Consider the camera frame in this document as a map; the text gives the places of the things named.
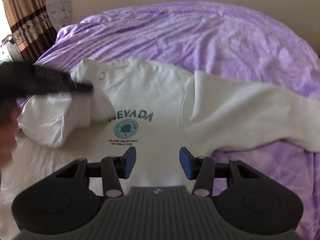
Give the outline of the person's left hand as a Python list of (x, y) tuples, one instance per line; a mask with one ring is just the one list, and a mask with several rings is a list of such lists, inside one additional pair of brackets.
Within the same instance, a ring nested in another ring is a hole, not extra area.
[(16, 150), (16, 135), (19, 132), (18, 117), (21, 114), (19, 107), (15, 106), (10, 112), (10, 120), (1, 125), (1, 168), (12, 160), (12, 154)]

